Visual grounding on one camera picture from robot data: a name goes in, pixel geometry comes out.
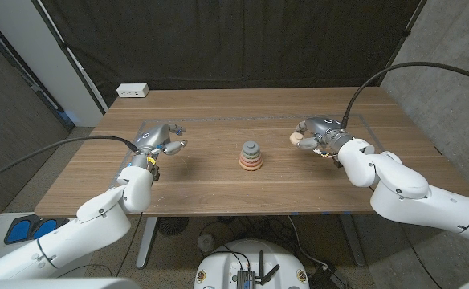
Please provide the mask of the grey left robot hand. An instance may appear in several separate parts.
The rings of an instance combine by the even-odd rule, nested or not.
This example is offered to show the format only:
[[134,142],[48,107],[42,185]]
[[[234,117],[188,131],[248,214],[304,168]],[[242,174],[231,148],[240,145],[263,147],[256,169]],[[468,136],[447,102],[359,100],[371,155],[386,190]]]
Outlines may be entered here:
[[159,124],[152,127],[134,142],[137,152],[130,166],[147,168],[160,154],[175,155],[187,145],[186,140],[171,141],[172,135],[182,136],[186,130],[177,124]]

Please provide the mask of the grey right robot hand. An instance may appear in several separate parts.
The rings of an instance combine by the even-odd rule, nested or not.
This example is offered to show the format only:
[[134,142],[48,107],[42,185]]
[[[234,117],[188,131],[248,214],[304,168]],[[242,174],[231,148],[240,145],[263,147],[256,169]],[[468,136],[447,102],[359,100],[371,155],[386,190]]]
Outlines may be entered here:
[[301,121],[290,135],[290,141],[299,149],[330,148],[335,153],[352,139],[339,121],[323,117]]

